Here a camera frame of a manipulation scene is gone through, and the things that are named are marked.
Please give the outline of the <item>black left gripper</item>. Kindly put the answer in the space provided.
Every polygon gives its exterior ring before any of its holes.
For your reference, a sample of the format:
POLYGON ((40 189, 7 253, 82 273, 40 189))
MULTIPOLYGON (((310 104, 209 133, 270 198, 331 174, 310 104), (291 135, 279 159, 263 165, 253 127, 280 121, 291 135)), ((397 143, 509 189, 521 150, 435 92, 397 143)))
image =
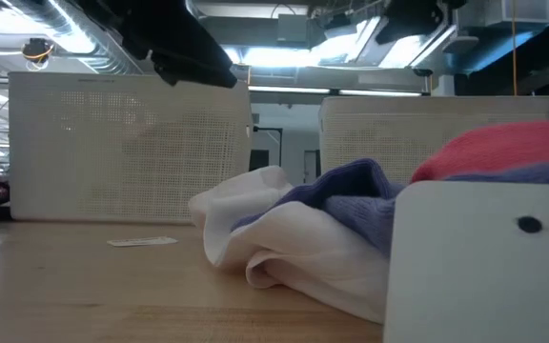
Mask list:
POLYGON ((186 0, 76 0, 95 23, 114 30, 138 59, 148 52, 156 74, 180 81, 231 89, 237 83, 232 60, 188 10, 186 0))

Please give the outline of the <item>orange-red garment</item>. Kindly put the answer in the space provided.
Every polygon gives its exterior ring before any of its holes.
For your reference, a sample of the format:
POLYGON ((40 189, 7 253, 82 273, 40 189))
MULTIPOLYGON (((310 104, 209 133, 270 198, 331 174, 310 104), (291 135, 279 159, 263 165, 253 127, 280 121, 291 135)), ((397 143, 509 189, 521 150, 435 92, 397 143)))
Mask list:
POLYGON ((500 124, 467 131, 428 157, 414 183, 470 174, 549 167, 549 120, 500 124))

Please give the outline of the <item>bright ceiling light panel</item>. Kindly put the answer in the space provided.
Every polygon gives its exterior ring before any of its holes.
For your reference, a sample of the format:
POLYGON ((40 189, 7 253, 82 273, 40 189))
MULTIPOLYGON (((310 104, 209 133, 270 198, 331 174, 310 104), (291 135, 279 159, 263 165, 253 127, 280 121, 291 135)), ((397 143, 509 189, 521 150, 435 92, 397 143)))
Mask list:
POLYGON ((364 20, 355 24, 353 33, 327 38, 310 49, 225 46, 224 51, 234 64, 252 67, 313 67, 358 63, 381 69, 402 69, 410 65, 425 44, 425 35, 408 36, 393 43, 377 45, 376 56, 372 57, 372 62, 369 61, 365 44, 378 22, 378 17, 364 20))

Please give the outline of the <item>white perforated plastic bin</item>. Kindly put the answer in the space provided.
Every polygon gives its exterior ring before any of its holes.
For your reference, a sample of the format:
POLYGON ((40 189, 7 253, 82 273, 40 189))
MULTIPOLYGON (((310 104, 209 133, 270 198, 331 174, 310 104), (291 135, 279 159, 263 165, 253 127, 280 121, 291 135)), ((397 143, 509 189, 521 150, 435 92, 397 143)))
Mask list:
POLYGON ((549 118, 549 96, 339 96, 325 98, 318 115, 322 172, 371 158, 406 184, 466 131, 549 118))
POLYGON ((16 220, 188 224, 190 199, 249 168, 246 84, 13 72, 10 213, 16 220))

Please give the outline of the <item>grey ceiling box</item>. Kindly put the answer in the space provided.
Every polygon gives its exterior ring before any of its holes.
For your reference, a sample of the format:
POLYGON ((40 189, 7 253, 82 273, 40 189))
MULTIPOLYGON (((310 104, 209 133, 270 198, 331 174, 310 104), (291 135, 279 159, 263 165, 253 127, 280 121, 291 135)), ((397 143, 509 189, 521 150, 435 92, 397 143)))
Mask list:
POLYGON ((309 43, 309 21, 304 15, 277 16, 276 43, 279 47, 306 49, 309 43))

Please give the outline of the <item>white linear light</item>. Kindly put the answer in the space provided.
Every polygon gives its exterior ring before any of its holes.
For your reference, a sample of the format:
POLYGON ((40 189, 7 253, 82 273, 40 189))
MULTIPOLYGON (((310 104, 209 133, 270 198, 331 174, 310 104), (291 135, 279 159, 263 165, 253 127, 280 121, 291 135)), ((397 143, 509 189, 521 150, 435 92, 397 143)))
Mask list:
POLYGON ((333 90, 322 88, 299 88, 299 87, 273 87, 273 86, 248 86, 249 91, 255 92, 277 92, 277 93, 298 93, 298 94, 320 94, 320 95, 352 95, 352 96, 421 96, 420 92, 408 91, 365 91, 365 90, 333 90))

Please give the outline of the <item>flat white paper tag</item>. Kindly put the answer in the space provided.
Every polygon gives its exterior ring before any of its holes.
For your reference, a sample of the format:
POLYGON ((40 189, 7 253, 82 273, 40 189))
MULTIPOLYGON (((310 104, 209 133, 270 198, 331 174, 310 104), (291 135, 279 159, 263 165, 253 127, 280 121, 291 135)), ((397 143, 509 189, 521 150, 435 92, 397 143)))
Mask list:
POLYGON ((157 236, 157 237, 146 237, 146 238, 109 240, 107 244, 117 248, 128 248, 128 247, 140 247, 140 246, 168 245, 168 244, 174 244, 176 242, 177 242, 176 239, 168 236, 157 236))

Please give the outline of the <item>purple-blue knit garment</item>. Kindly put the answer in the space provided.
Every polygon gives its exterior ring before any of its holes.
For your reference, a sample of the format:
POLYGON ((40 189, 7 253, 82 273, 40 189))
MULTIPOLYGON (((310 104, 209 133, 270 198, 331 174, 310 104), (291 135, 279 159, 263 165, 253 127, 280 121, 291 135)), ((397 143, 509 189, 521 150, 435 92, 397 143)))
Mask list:
MULTIPOLYGON (((549 184, 549 163, 506 171, 462 173, 450 181, 549 184)), ((300 202, 328 213, 385 256, 391 254, 396 198, 404 186, 387 179, 373 159, 359 159, 292 188, 274 204, 300 202)))

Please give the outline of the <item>white fabric piece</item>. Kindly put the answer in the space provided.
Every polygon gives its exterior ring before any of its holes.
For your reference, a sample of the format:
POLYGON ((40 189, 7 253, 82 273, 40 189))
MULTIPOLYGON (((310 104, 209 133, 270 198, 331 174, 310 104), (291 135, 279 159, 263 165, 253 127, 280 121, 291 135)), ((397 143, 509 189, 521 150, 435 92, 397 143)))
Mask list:
POLYGON ((189 210, 207 259, 259 289, 284 285, 381 324, 389 263, 357 233, 301 202, 278 166, 249 171, 194 196, 189 210))

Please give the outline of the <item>white paper tag with hole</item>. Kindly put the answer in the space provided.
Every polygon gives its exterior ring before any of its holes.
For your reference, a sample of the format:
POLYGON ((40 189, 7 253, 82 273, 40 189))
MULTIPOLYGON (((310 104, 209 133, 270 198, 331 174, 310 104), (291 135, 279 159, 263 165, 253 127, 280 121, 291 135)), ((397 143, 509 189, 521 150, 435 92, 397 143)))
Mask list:
POLYGON ((405 189, 383 343, 549 343, 549 185, 405 189))

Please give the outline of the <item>black stand frame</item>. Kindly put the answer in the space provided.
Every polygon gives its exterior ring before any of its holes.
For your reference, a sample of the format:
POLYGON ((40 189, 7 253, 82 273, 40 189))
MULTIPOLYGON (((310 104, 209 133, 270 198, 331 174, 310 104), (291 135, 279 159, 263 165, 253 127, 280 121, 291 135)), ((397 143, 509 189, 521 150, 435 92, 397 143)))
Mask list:
POLYGON ((282 128, 262 128, 259 126, 253 126, 253 132, 259 131, 276 131, 279 135, 278 139, 278 166, 282 168, 282 156, 283 156, 283 132, 282 128))

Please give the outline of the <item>ribbed silver air duct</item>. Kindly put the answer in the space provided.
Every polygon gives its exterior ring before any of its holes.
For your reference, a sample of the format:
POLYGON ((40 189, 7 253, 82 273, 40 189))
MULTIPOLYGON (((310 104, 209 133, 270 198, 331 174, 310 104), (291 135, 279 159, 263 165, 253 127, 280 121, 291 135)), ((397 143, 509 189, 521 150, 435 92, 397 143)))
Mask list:
POLYGON ((142 74, 137 63, 105 30, 66 0, 2 0, 43 29, 58 55, 78 59, 101 74, 142 74))

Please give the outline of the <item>grey rectangular ceiling duct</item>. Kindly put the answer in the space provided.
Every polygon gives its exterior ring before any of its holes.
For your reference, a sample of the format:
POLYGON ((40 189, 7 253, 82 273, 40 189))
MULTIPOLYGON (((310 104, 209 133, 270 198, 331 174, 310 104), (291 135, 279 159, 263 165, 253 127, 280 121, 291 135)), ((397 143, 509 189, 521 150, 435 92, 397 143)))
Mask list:
POLYGON ((460 29, 541 30, 549 26, 549 0, 467 0, 453 11, 460 29))

